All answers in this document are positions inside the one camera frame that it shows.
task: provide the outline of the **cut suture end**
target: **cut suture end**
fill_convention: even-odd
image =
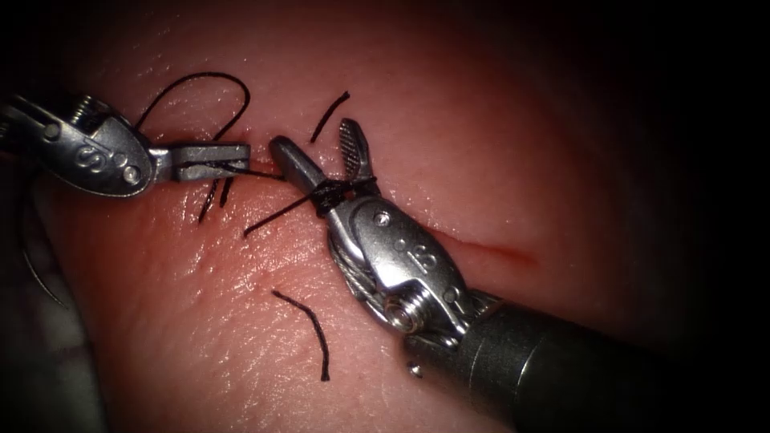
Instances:
[[[206,213],[211,209],[211,204],[214,202],[214,195],[217,194],[217,186],[219,185],[219,179],[214,179],[214,181],[211,183],[211,189],[209,189],[209,194],[206,196],[206,200],[203,202],[203,208],[201,209],[201,214],[198,215],[198,224],[203,223],[203,219],[206,218]]]
[[[318,136],[321,134],[321,130],[323,129],[323,126],[326,125],[326,122],[329,121],[329,118],[331,117],[332,113],[334,113],[334,110],[336,110],[341,103],[347,101],[350,97],[351,97],[351,94],[345,91],[345,93],[342,93],[342,95],[339,98],[337,98],[329,106],[329,108],[326,109],[326,112],[323,113],[321,120],[318,122],[318,126],[316,126],[315,131],[313,131],[313,135],[310,137],[311,143],[315,143],[315,140],[318,139]]]
[[[321,344],[321,352],[323,352],[323,361],[321,364],[321,382],[329,382],[329,346],[326,344],[326,336],[323,334],[321,323],[318,322],[318,318],[315,316],[315,313],[310,309],[310,307],[295,301],[285,294],[281,294],[281,292],[278,292],[277,290],[273,290],[271,293],[273,296],[282,299],[283,301],[290,303],[292,306],[295,306],[304,311],[305,314],[307,314],[307,317],[310,318],[310,321],[313,322],[313,328],[315,328],[315,334],[318,336],[318,342]]]
[[[219,207],[224,208],[227,204],[227,197],[230,195],[230,188],[233,187],[234,177],[228,177],[225,179],[225,185],[222,187],[222,195],[219,196]]]

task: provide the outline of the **surgical instrument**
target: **surgical instrument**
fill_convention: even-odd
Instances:
[[[520,431],[658,429],[673,415],[668,361],[466,287],[444,247],[382,198],[361,127],[343,119],[340,148],[352,197],[323,200],[330,254],[353,296],[404,336],[412,376],[459,392]],[[328,184],[290,139],[271,155],[302,193]]]
[[[12,95],[0,107],[0,151],[28,156],[91,194],[131,197],[152,184],[233,176],[249,168],[240,142],[153,146],[117,110],[91,95]]]

